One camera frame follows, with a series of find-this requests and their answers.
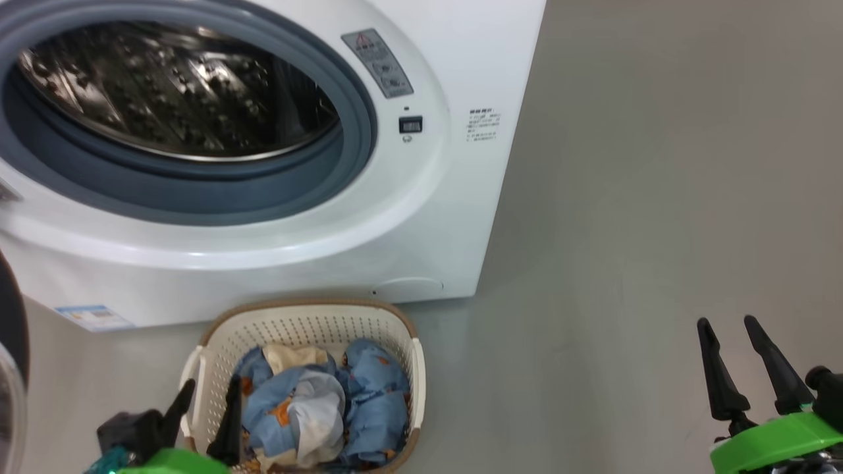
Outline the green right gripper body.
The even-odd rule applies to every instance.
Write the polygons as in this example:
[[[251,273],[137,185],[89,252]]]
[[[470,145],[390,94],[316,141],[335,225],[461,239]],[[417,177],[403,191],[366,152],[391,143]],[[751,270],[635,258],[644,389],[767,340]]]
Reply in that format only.
[[[815,412],[796,412],[717,442],[710,449],[715,474],[743,474],[843,443],[843,433]]]

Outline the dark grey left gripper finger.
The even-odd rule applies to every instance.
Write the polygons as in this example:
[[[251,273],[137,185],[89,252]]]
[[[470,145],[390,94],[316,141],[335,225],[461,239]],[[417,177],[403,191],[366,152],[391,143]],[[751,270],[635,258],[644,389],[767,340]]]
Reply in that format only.
[[[242,389],[240,375],[234,375],[226,393],[225,411],[213,441],[208,444],[207,455],[226,466],[240,464],[242,444]]]
[[[192,405],[194,391],[196,389],[196,381],[188,379],[184,382],[175,396],[174,401],[163,414],[161,420],[161,441],[165,448],[172,448],[178,437],[178,430],[180,430],[180,421]]]

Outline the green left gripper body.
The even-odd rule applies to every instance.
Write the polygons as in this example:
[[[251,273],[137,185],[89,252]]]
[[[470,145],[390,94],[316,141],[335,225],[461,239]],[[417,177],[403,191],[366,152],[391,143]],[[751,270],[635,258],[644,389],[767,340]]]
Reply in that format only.
[[[181,449],[162,449],[141,465],[130,465],[119,474],[231,474],[229,466],[211,457]]]

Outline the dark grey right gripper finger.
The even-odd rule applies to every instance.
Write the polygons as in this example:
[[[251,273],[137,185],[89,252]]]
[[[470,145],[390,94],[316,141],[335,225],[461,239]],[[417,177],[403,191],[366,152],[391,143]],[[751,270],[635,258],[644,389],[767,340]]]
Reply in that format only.
[[[745,421],[751,407],[749,400],[735,387],[720,355],[719,339],[707,318],[697,321],[697,335],[711,417],[720,422]]]
[[[755,353],[762,358],[774,393],[775,408],[780,416],[804,411],[815,401],[813,393],[800,378],[791,363],[777,345],[772,342],[767,331],[753,315],[744,316],[744,326]]]

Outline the cream white garment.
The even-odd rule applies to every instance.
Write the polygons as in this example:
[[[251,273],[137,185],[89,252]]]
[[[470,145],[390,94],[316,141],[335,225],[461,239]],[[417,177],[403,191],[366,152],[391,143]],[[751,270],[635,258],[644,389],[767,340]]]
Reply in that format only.
[[[261,470],[268,472],[272,466],[309,469],[334,461],[344,444],[346,407],[345,392],[335,378],[334,357],[316,346],[293,348],[278,344],[265,346],[262,354],[274,375],[311,364],[323,371],[304,370],[287,399],[272,412],[277,423],[292,429],[293,439],[283,443],[283,450],[272,446],[257,451]]]

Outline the blue patterned garment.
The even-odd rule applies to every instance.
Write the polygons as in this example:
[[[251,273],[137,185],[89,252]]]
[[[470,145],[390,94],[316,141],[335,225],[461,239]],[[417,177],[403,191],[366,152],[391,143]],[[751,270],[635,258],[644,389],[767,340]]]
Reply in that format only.
[[[315,468],[272,466],[263,472],[256,452],[272,446],[283,450],[283,443],[293,439],[292,429],[277,423],[272,412],[287,399],[304,370],[323,371],[311,364],[274,375],[262,354],[265,346],[244,354],[232,374],[242,378],[243,451],[250,471],[271,474],[274,468],[340,473],[373,470],[400,453],[409,421],[407,402],[412,390],[408,378],[388,351],[374,341],[359,338],[350,342],[341,358],[335,360],[335,378],[346,395],[344,444],[339,456]]]

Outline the black round glass washer door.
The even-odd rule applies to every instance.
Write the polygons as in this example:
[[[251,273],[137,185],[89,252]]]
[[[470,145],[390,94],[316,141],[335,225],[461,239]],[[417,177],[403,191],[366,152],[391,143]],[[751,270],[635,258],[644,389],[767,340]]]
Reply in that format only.
[[[0,252],[0,474],[18,474],[27,429],[29,324],[23,294]]]

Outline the white front-load washing machine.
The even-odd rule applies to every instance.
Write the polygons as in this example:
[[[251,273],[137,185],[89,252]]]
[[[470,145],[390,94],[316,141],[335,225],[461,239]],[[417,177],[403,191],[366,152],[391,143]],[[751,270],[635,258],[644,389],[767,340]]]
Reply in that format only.
[[[437,300],[475,294],[547,0],[249,1],[360,75],[377,113],[364,171],[306,212],[198,227],[55,201],[0,159],[0,252],[24,295],[55,314],[103,305],[142,328],[291,296],[367,298],[398,277],[441,281]],[[413,94],[385,98],[341,39],[367,29]],[[405,116],[422,116],[423,132],[398,132]]]

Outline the blue energy label sticker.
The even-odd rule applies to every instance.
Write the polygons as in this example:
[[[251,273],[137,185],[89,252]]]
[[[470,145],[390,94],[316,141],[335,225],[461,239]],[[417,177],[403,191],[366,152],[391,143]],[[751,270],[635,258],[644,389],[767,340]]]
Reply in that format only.
[[[135,324],[103,305],[60,307],[54,310],[67,321],[90,332],[129,330],[136,327]]]

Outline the cream perforated laundry basket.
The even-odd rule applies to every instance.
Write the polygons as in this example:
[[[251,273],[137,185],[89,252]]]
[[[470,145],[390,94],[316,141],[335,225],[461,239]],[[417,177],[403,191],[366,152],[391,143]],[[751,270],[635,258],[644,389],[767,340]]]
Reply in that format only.
[[[368,338],[400,362],[410,385],[404,449],[385,466],[366,474],[398,474],[418,443],[425,416],[427,369],[414,324],[397,307],[379,300],[292,299],[244,304],[230,309],[205,330],[182,370],[196,382],[192,409],[180,421],[184,447],[205,455],[227,407],[225,395],[238,360],[267,343],[316,345],[335,359],[358,338]]]

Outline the round white filter cover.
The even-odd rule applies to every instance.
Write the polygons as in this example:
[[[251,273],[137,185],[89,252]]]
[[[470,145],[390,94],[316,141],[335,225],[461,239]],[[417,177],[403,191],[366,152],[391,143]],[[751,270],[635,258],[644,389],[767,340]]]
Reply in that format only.
[[[410,303],[439,299],[445,285],[431,277],[398,277],[379,283],[370,290],[371,296],[389,303]]]

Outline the grey warning sticker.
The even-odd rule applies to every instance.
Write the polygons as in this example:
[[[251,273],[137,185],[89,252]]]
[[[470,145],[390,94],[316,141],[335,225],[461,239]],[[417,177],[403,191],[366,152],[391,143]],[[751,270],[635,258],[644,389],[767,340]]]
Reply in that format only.
[[[403,67],[377,30],[352,31],[341,39],[366,67],[385,98],[400,98],[414,93]]]

